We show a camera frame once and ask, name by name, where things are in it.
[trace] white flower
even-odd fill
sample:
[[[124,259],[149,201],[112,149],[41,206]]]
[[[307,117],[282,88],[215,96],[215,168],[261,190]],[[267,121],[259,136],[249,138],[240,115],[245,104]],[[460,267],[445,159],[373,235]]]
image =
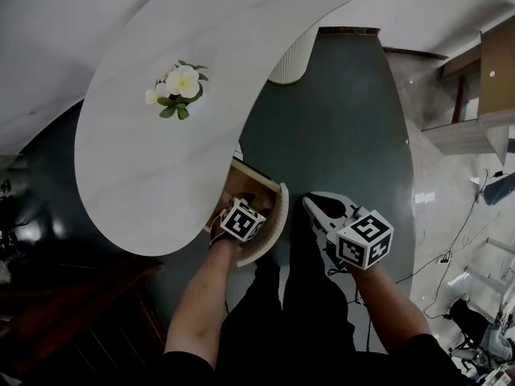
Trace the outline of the white flower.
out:
[[[164,83],[159,83],[155,86],[154,90],[147,90],[145,92],[145,99],[148,105],[156,105],[160,97],[168,96],[170,96],[170,92],[167,91],[167,86]]]
[[[199,73],[192,66],[180,66],[168,74],[167,90],[187,99],[195,97],[200,90]]]

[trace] white table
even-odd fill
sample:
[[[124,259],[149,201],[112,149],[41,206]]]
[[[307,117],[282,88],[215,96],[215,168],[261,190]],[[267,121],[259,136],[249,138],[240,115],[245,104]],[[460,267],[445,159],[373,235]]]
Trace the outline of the white table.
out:
[[[77,126],[77,186],[98,229],[146,256],[188,244],[216,206],[274,66],[305,30],[349,1],[147,3],[101,61]],[[162,119],[145,103],[145,91],[177,60],[209,67],[204,97],[184,121]]]

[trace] white wall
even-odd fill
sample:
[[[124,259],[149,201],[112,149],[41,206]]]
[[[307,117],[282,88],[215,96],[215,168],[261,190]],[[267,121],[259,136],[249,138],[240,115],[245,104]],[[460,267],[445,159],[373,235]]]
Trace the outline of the white wall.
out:
[[[492,20],[515,14],[515,0],[352,0],[322,26],[379,27],[385,47],[453,55]]]
[[[148,0],[0,0],[0,154],[80,99],[106,48]],[[325,26],[380,27],[384,46],[449,54],[515,0],[353,0]]]

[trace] open drawer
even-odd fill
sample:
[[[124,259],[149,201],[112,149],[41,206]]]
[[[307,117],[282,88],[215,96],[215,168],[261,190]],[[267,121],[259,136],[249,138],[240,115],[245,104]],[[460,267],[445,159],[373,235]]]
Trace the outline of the open drawer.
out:
[[[247,194],[255,196],[249,205],[255,211],[265,213],[266,222],[252,240],[243,244],[243,250],[237,259],[239,267],[254,262],[272,248],[281,236],[288,216],[289,197],[286,185],[277,184],[233,158],[220,200],[204,230],[211,231],[212,222],[229,205],[233,197]]]

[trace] dark green floor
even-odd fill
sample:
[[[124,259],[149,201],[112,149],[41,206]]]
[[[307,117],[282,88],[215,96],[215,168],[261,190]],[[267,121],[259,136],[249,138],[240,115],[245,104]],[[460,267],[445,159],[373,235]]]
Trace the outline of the dark green floor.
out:
[[[62,236],[101,253],[119,248],[101,235],[80,202],[73,166],[73,141],[80,106],[46,128],[24,151],[29,165],[20,220],[41,213],[44,239]],[[391,254],[383,264],[393,278],[413,270],[414,220],[410,196],[413,170],[407,133],[393,77],[374,36],[320,36],[306,75],[296,84],[266,84],[241,136],[245,161],[274,180],[285,182],[292,201],[307,191],[342,193],[369,210],[377,209],[394,227]],[[289,273],[286,225],[274,255],[282,267],[281,290]],[[201,233],[186,248],[162,257],[165,272],[149,282],[154,301],[168,320],[180,295],[201,264],[208,236]],[[253,268],[234,271],[228,303],[234,307],[253,279]],[[348,275],[332,277],[349,298]],[[410,281],[401,284],[409,294]],[[365,308],[351,306],[358,350],[365,349]],[[373,335],[371,350],[381,350]]]

